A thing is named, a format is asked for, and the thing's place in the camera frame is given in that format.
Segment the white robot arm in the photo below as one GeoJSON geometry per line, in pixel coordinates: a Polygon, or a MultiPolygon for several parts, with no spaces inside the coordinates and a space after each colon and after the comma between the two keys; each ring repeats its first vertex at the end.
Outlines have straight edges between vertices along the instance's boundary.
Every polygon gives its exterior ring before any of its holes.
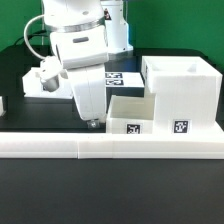
{"type": "Polygon", "coordinates": [[[53,55],[66,72],[80,118],[98,128],[106,115],[109,60],[100,0],[42,0],[53,55]]]}

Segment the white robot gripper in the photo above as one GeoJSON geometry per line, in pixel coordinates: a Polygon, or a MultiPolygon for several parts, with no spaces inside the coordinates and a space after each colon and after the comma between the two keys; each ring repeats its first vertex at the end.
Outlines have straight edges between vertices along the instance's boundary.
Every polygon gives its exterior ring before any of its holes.
{"type": "Polygon", "coordinates": [[[109,60],[106,28],[50,34],[53,54],[66,71],[79,116],[90,129],[106,114],[105,63],[109,60]]]}

